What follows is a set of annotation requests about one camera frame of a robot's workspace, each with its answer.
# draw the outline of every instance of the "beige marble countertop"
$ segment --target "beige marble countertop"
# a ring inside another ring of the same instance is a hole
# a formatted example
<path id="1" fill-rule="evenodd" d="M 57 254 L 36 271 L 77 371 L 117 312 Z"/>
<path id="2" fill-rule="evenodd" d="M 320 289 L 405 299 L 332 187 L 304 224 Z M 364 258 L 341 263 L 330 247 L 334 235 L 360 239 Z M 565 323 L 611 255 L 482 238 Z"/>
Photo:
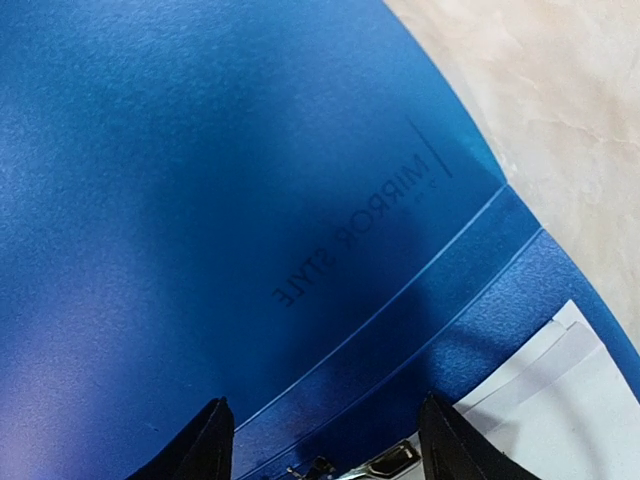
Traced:
<path id="1" fill-rule="evenodd" d="M 640 347 L 640 3 L 387 0 Z"/>

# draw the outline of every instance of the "blue plastic folder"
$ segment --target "blue plastic folder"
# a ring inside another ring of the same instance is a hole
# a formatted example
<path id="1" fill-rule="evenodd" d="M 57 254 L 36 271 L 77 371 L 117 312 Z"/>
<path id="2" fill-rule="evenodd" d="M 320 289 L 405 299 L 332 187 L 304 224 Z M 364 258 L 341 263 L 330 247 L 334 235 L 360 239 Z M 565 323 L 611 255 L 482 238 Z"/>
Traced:
<path id="1" fill-rule="evenodd" d="M 569 299 L 637 396 L 622 329 L 382 2 L 0 4 L 8 478 L 124 478 L 223 395 L 235 479 L 344 472 Z"/>

